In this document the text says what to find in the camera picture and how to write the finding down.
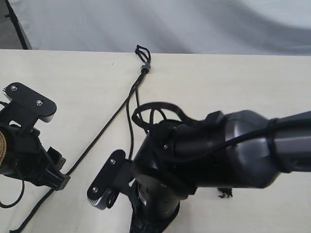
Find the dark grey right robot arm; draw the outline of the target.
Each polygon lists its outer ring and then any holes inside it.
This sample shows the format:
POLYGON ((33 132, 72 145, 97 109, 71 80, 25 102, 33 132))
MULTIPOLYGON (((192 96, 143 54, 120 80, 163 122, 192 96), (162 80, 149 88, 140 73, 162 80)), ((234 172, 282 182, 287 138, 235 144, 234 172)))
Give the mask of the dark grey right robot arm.
POLYGON ((268 119, 243 110, 209 114, 204 120, 175 112, 179 120, 132 120, 147 131, 131 166, 135 179, 130 232, 161 233, 176 218, 182 200, 199 187, 270 186, 281 173, 310 172, 311 114, 268 119))

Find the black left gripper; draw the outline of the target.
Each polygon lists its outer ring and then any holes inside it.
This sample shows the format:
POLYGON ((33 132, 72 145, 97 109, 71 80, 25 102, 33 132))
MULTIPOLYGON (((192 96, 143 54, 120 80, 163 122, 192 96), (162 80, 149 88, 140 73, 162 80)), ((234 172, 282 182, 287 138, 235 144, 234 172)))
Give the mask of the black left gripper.
POLYGON ((39 130, 32 129, 20 135, 19 129, 14 129, 14 178, 63 190, 71 179, 60 172, 66 159, 52 147, 44 149, 39 134, 39 130))

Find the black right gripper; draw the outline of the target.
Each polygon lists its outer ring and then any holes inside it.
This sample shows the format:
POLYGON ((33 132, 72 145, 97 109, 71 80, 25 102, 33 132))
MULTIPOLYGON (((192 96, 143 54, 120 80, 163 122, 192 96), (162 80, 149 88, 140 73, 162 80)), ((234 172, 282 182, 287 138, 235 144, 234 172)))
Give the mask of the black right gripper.
POLYGON ((162 233, 176 218, 180 200, 168 188, 147 188, 134 182, 129 200, 132 205, 131 233, 162 233))

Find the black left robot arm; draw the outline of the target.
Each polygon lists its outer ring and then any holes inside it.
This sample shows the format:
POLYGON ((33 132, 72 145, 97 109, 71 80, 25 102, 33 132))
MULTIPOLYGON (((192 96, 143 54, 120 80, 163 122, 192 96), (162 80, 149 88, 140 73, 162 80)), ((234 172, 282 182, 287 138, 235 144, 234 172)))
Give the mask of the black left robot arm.
POLYGON ((18 135, 19 127, 0 127, 0 173, 24 180, 35 186, 47 186, 60 191, 70 176, 61 169, 66 159, 54 148, 44 149, 39 131, 33 130, 25 137, 18 135))

